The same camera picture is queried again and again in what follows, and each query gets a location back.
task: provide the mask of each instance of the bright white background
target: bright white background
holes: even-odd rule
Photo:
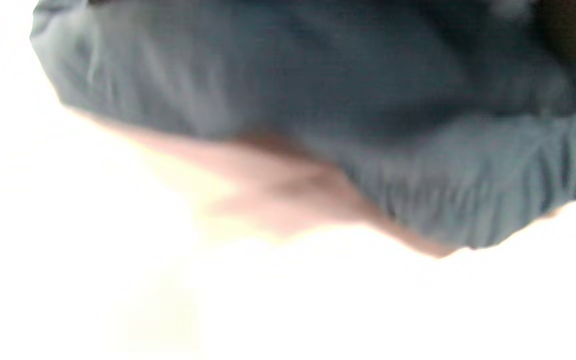
[[[576,204],[441,260],[357,221],[268,241],[203,215],[207,243],[153,164],[208,177],[59,107],[32,7],[0,0],[0,359],[576,359]]]

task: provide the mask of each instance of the dark blue fabric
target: dark blue fabric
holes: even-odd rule
[[[576,200],[576,72],[477,0],[41,0],[66,105],[219,140],[281,132],[394,219],[482,248]]]

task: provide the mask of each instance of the sleeve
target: sleeve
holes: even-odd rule
[[[461,99],[466,76],[441,37],[412,7],[389,11],[345,0],[41,0],[30,39],[64,104],[224,139]]]
[[[395,221],[458,248],[494,246],[576,201],[576,114],[463,116],[395,145],[311,132],[301,139]]]

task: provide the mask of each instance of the gray fabric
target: gray fabric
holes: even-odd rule
[[[67,105],[202,139],[271,128],[396,221],[482,248],[576,200],[576,71],[475,0],[41,0]]]

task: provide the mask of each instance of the blue cloth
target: blue cloth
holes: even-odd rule
[[[71,107],[218,141],[280,132],[394,220],[484,248],[576,200],[576,72],[474,0],[41,0]]]

